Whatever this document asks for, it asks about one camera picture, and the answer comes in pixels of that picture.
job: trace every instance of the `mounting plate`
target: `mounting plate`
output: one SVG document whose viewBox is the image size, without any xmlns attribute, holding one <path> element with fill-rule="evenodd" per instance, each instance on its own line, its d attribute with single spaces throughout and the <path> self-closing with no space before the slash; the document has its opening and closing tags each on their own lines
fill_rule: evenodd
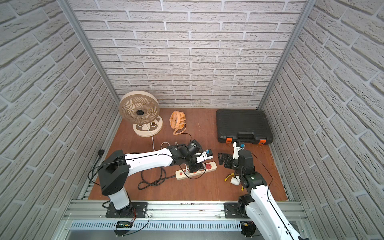
<svg viewBox="0 0 384 240">
<path fill-rule="evenodd" d="M 224 212 L 225 218 L 244 218 L 239 214 L 236 202 L 225 202 Z"/>
<path fill-rule="evenodd" d="M 131 202 L 132 208 L 136 209 L 136 218 L 145 218 L 146 215 L 144 212 L 147 212 L 147 202 Z M 118 211 L 115 209 L 113 203 L 111 202 L 108 206 L 107 212 L 105 213 L 105 217 L 113 217 L 113 218 L 131 218 L 133 217 L 133 212 L 127 215 L 124 211 Z"/>
</svg>

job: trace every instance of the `beige desk fan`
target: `beige desk fan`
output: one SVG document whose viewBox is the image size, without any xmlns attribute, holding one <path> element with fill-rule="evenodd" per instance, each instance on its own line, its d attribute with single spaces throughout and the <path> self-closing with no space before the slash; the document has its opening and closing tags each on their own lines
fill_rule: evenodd
<svg viewBox="0 0 384 240">
<path fill-rule="evenodd" d="M 155 135 L 163 127 L 159 103 L 150 93 L 132 91 L 125 94 L 121 98 L 119 112 L 125 120 L 133 123 L 133 130 L 141 137 Z"/>
</svg>

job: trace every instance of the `vent slot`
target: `vent slot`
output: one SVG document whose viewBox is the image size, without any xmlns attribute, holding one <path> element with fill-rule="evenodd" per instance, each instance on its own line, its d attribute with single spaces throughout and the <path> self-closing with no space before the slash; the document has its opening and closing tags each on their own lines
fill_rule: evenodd
<svg viewBox="0 0 384 240">
<path fill-rule="evenodd" d="M 148 220 L 135 220 L 130 230 L 139 230 Z M 70 230 L 115 230 L 117 220 L 74 220 Z M 162 221 L 150 220 L 143 230 L 157 231 L 241 231 L 240 221 Z"/>
</svg>

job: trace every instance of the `wooden floor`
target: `wooden floor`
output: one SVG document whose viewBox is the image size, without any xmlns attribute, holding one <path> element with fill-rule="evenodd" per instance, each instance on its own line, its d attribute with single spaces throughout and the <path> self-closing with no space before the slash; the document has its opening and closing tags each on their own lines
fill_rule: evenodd
<svg viewBox="0 0 384 240">
<path fill-rule="evenodd" d="M 203 149 L 212 149 L 215 161 L 218 165 L 217 170 L 206 173 L 199 179 L 176 180 L 176 178 L 167 179 L 163 184 L 157 187 L 148 187 L 144 190 L 138 190 L 137 185 L 141 182 L 140 173 L 129 176 L 125 182 L 125 188 L 131 200 L 195 200 L 195 201 L 237 201 L 238 197 L 246 194 L 247 191 L 241 191 L 241 186 L 235 186 L 224 178 L 233 172 L 218 164 L 217 153 L 224 152 L 233 154 L 233 147 L 229 144 L 219 143 L 217 141 L 216 130 L 216 109 L 170 109 L 160 110 L 160 116 L 163 118 L 162 130 L 154 136 L 155 149 L 160 149 L 162 142 L 174 142 L 178 144 L 188 143 L 190 137 L 187 134 L 173 135 L 173 129 L 169 124 L 169 117 L 174 110 L 182 111 L 187 118 L 187 130 L 185 132 L 192 135 Z M 152 139 L 150 137 L 137 136 L 132 128 L 132 123 L 125 120 L 121 121 L 119 129 L 113 139 L 112 145 L 108 151 L 109 156 L 112 152 L 122 149 L 124 153 L 130 152 L 150 152 L 152 150 Z M 259 146 L 246 144 L 245 149 L 252 151 L 257 158 L 253 160 L 255 170 L 262 174 L 269 183 L 271 177 L 260 163 L 262 162 L 273 177 L 270 191 L 276 201 L 287 200 L 283 184 L 281 183 L 279 173 L 273 161 L 269 146 Z M 175 171 L 180 170 L 179 166 L 164 168 L 167 177 L 175 175 Z M 144 178 L 152 182 L 159 178 L 160 169 L 154 168 L 144 171 Z M 88 197 L 90 200 L 108 200 L 107 196 L 101 194 L 99 186 L 95 185 Z"/>
</svg>

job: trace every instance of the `power strip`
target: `power strip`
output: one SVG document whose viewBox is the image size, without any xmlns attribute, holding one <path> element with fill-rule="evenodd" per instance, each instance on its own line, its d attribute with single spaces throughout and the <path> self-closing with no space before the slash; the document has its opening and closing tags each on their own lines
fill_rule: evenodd
<svg viewBox="0 0 384 240">
<path fill-rule="evenodd" d="M 206 165 L 206 173 L 207 172 L 212 172 L 212 171 L 215 171 L 216 170 L 216 168 L 217 168 L 217 166 L 216 166 L 216 163 L 215 162 L 208 162 Z M 197 172 L 191 172 L 190 174 L 188 174 L 188 175 L 185 175 L 185 169 L 183 169 L 183 170 L 178 170 L 178 171 L 176 171 L 176 179 L 177 180 L 181 180 L 181 179 L 186 179 L 186 178 L 188 178 L 188 177 L 194 177 L 194 176 L 197 176 L 197 175 L 201 175 L 201 174 L 203 174 L 204 173 L 204 169 L 201 169 L 201 170 L 199 170 L 199 171 L 197 171 Z"/>
</svg>

